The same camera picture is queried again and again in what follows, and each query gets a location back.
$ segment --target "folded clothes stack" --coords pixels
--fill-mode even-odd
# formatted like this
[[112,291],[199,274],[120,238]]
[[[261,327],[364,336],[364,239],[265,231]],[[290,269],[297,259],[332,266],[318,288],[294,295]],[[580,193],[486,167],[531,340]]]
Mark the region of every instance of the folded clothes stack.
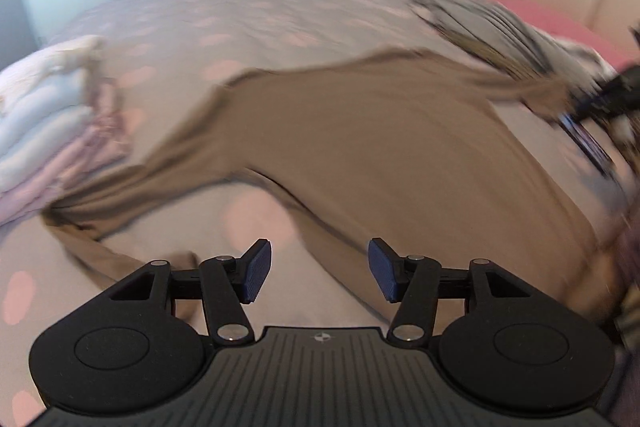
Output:
[[100,71],[104,44],[85,36],[0,72],[0,226],[129,153],[118,92]]

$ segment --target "red pillow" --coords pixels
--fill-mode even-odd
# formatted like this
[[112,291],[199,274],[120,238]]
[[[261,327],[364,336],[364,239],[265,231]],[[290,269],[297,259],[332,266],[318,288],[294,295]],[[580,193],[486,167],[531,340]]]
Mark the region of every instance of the red pillow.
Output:
[[595,34],[586,26],[551,8],[542,6],[533,0],[496,0],[505,8],[514,12],[527,24],[531,24],[555,37],[571,39],[596,50],[617,71],[624,69],[629,62],[637,60],[630,54],[616,49],[613,44]]

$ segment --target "white folded garment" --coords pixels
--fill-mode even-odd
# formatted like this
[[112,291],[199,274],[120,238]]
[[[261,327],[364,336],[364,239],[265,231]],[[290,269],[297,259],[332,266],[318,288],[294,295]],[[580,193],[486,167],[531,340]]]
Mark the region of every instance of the white folded garment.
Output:
[[41,120],[0,158],[0,192],[29,178],[63,145],[78,137],[93,116],[91,107],[78,105]]
[[86,101],[89,73],[80,68],[70,74],[54,74],[22,97],[0,120],[0,158],[34,126],[48,116]]
[[104,37],[87,35],[39,50],[0,72],[0,116],[52,74],[65,74],[78,68],[97,71],[102,61]]

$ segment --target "mattress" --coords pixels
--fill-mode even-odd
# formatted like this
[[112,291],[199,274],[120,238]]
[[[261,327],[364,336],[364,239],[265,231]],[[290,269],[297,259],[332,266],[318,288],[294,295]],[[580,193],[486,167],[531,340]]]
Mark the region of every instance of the mattress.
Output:
[[[389,46],[430,48],[487,67],[435,35],[406,1],[115,0],[73,21],[54,42],[84,34],[108,38],[104,74],[116,78],[124,92],[134,142],[126,163],[134,164],[211,86],[244,68],[321,65]],[[602,179],[571,140],[523,107],[496,109],[606,241],[636,190],[607,137],[598,139],[619,167],[617,182]],[[385,329],[381,317],[319,266],[284,209],[257,187],[234,183],[200,190],[143,217],[106,244],[143,261],[185,250],[206,259],[238,255],[260,237],[273,244],[273,266],[257,301],[245,307],[257,334],[264,325]],[[0,423],[13,427],[42,408],[28,371],[31,343],[98,289],[32,216],[0,228],[0,291]],[[202,314],[193,325],[205,331]]]

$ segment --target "gray ribbed plate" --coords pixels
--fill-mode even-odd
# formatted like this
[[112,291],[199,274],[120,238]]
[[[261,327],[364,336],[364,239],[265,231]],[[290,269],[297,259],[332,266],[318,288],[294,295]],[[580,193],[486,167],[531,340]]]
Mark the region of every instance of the gray ribbed plate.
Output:
[[384,343],[378,328],[268,328],[223,349],[190,390],[154,410],[92,419],[50,409],[36,427],[604,427],[593,410],[557,419],[501,416],[467,401],[421,351]]

